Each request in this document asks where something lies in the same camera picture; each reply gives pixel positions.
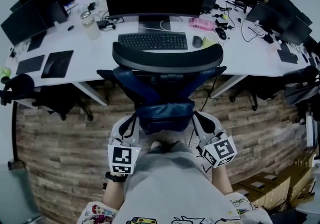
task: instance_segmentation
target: monitor stand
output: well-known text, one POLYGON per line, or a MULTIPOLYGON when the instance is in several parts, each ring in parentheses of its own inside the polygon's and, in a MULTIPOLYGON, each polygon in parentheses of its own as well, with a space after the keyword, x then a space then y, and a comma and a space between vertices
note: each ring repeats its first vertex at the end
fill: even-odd
POLYGON ((163 30, 160 27, 160 23, 164 29, 171 31, 169 16, 139 16, 139 30, 138 30, 138 32, 139 33, 161 33, 161 32, 165 33, 165 32, 168 32, 168 31, 163 30))
POLYGON ((33 36, 27 52, 39 48, 44 40, 44 37, 46 36, 46 33, 47 31, 44 31, 43 33, 33 36))

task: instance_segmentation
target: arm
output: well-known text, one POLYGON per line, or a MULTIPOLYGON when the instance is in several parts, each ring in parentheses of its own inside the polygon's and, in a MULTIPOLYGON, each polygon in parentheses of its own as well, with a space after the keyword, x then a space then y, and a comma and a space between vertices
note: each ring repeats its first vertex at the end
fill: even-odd
MULTIPOLYGON (((122 174, 111 173, 114 176, 122 176, 122 174)), ((108 181, 102 203, 113 209, 119 210, 124 202, 124 184, 121 182, 108 181)))
POLYGON ((233 192, 230 180, 227 174, 225 165, 218 168, 211 168, 212 170, 212 184, 224 195, 233 192))

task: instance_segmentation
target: desk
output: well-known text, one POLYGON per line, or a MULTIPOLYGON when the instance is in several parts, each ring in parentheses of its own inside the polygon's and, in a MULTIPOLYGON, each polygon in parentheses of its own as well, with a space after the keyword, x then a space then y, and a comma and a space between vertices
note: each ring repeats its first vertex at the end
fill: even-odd
MULTIPOLYGON (((99 11, 107 9, 106 0, 99 0, 99 2, 99 7, 94 10, 92 14, 97 14, 99 11)), ((217 0, 217 4, 225 7, 226 0, 217 0)), ((222 12, 216 10, 212 11, 212 14, 220 13, 222 12)), ((229 16, 234 21, 236 26, 240 26, 240 23, 236 20, 236 18, 241 18, 241 20, 244 21, 246 14, 239 9, 238 12, 231 10, 229 16)), ((202 15, 201 18, 211 21, 215 20, 215 18, 212 18, 211 15, 205 14, 202 15)), ((181 19, 177 17, 170 17, 171 30, 186 33, 188 44, 187 51, 198 50, 192 46, 193 36, 197 35, 203 37, 205 31, 189 27, 188 17, 181 17, 181 19)), ((118 66, 112 57, 112 43, 118 40, 119 34, 137 33, 139 28, 138 17, 125 17, 124 20, 124 23, 116 25, 115 30, 101 32, 102 34, 97 40, 90 41, 80 22, 80 13, 78 13, 75 8, 70 14, 67 22, 48 30, 40 48, 27 52, 28 48, 26 44, 19 45, 16 49, 18 52, 17 58, 12 59, 8 57, 5 65, 11 69, 11 77, 13 77, 16 73, 19 61, 44 54, 45 58, 41 70, 28 73, 28 75, 33 78, 36 87, 72 83, 100 104, 108 105, 105 98, 102 95, 99 95, 86 82, 102 80, 101 76, 96 73, 98 69, 113 70, 118 66), (68 27, 71 25, 74 26, 74 29, 68 31, 68 27), (71 58, 66 76, 64 78, 42 79, 41 74, 49 54, 52 52, 67 50, 74 50, 74 53, 71 58)), ((255 33, 248 29, 248 26, 252 28, 255 27, 252 22, 244 22, 242 30, 244 37, 247 40, 255 36, 255 33)), ((226 32, 230 36, 230 39, 227 39, 223 45, 224 60, 221 66, 227 66, 227 70, 223 74, 233 75, 233 77, 221 87, 213 91, 211 98, 220 95, 222 92, 245 78, 247 75, 276 77, 282 76, 287 72, 305 68, 307 65, 309 65, 309 63, 307 64, 304 61, 302 55, 297 53, 296 50, 290 46, 289 48, 291 52, 298 55, 299 60, 297 65, 281 62, 277 53, 277 49, 280 49, 280 45, 278 43, 268 44, 259 37, 248 43, 243 39, 240 27, 236 27, 232 31, 227 30, 226 32)), ((179 51, 172 50, 165 52, 169 53, 179 51)))

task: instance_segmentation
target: wooden floor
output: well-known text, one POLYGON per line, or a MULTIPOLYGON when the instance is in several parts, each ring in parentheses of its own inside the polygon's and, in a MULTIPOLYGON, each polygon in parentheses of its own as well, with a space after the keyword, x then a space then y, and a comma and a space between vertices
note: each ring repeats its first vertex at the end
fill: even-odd
MULTIPOLYGON (((219 77, 216 87, 226 78, 219 77)), ((193 93, 191 98, 196 102, 196 110, 205 102, 213 81, 209 80, 193 93)), ((233 91, 209 99, 204 108, 217 117, 234 138, 238 154, 227 165, 231 182, 262 170, 279 172, 292 164, 306 144, 305 126, 294 124, 295 107, 286 105, 281 94, 274 100, 259 101, 261 104, 254 112, 245 92, 231 103, 229 95, 233 91)), ((18 156, 27 165, 36 202, 47 223, 76 223, 89 201, 101 199, 103 176, 108 170, 107 139, 112 125, 134 112, 132 102, 119 87, 112 88, 106 83, 101 93, 109 95, 109 106, 86 100, 94 115, 93 122, 87 121, 79 107, 72 109, 64 122, 43 110, 18 109, 18 156)), ((159 138, 188 144, 192 130, 189 126, 180 133, 142 135, 143 153, 159 138)), ((198 141, 193 135, 190 146, 196 155, 198 141)), ((201 157, 197 159, 207 170, 209 164, 201 157)))

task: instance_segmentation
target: wristwatch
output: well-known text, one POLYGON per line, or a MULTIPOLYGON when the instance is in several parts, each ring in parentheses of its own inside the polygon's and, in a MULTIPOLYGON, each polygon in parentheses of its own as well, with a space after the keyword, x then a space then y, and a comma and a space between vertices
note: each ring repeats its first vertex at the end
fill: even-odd
POLYGON ((113 182, 125 182, 125 180, 127 179, 128 175, 124 175, 122 177, 119 176, 113 176, 111 175, 110 171, 105 173, 105 177, 112 180, 113 182))

